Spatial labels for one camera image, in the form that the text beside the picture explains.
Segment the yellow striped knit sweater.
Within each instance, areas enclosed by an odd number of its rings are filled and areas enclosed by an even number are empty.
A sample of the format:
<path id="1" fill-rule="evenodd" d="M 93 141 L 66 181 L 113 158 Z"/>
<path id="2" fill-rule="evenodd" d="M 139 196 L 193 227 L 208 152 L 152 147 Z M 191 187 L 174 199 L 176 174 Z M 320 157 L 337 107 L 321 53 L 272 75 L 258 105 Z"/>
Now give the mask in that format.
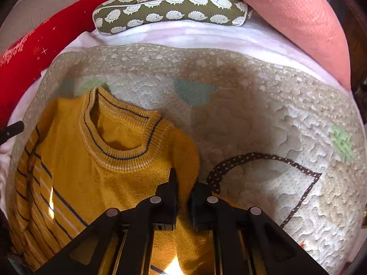
<path id="1" fill-rule="evenodd" d="M 176 228 L 155 234 L 151 273 L 176 261 L 183 274 L 213 274 L 212 234 L 195 231 L 187 214 L 199 169 L 196 145 L 159 112 L 123 103 L 102 87 L 57 98 L 14 173 L 8 220 L 15 250 L 36 271 L 107 209 L 134 208 L 175 170 Z"/>

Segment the red long pillow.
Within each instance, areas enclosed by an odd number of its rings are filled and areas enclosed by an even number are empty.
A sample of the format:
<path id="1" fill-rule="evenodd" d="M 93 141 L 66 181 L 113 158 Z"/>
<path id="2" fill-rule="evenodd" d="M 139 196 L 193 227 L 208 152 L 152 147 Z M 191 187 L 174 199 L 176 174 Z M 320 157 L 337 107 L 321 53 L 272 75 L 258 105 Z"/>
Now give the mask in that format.
<path id="1" fill-rule="evenodd" d="M 79 0 L 54 14 L 1 56 L 1 128 L 27 89 L 53 59 L 83 32 L 92 32 L 92 12 L 107 0 Z"/>

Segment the beige patchwork quilt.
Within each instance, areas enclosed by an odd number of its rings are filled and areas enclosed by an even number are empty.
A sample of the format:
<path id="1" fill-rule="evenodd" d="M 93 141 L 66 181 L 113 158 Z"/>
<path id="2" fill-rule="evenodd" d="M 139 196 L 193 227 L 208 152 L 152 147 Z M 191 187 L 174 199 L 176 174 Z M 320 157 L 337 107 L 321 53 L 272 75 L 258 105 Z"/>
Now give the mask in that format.
<path id="1" fill-rule="evenodd" d="M 366 138 L 346 93 L 281 65 L 219 49 L 153 44 L 67 52 L 52 63 L 21 114 L 10 168 L 46 104 L 102 85 L 159 110 L 191 136 L 206 181 L 220 163 L 248 155 L 215 181 L 241 207 L 261 207 L 328 273 L 358 236 L 366 204 Z"/>

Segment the green hedgehog print pillow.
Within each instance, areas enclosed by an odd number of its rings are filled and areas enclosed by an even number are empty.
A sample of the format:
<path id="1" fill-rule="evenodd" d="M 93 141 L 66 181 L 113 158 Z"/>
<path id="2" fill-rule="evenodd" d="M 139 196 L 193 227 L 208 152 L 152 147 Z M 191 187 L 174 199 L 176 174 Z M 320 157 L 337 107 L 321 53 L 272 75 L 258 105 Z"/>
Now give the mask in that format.
<path id="1" fill-rule="evenodd" d="M 241 26 L 253 13 L 242 0 L 108 0 L 92 14 L 95 28 L 113 35 L 165 21 L 193 21 Z"/>

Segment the pink textured pillow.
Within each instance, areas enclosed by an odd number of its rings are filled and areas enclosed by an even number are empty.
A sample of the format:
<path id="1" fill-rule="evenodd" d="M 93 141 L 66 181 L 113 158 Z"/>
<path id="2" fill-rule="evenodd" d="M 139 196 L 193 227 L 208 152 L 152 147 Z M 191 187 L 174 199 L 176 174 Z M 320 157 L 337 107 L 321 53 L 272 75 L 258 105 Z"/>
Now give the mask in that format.
<path id="1" fill-rule="evenodd" d="M 266 22 L 351 88 L 348 43 L 327 0 L 243 0 Z"/>

